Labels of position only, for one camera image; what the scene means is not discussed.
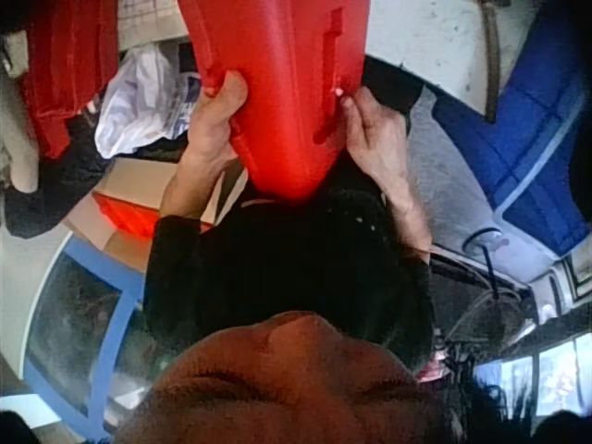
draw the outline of finger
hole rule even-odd
[[[362,122],[366,128],[375,127],[382,118],[382,105],[366,87],[361,88],[354,96],[354,102],[358,105]]]
[[[247,101],[247,82],[237,71],[229,71],[222,88],[203,109],[203,118],[213,125],[224,122],[236,114]]]
[[[347,119],[347,147],[348,150],[356,150],[366,146],[366,137],[362,116],[358,106],[351,97],[341,100],[343,112]]]

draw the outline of red case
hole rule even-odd
[[[249,83],[232,144],[257,188],[309,197],[345,146],[336,88],[360,87],[369,0],[179,0],[203,85]]]

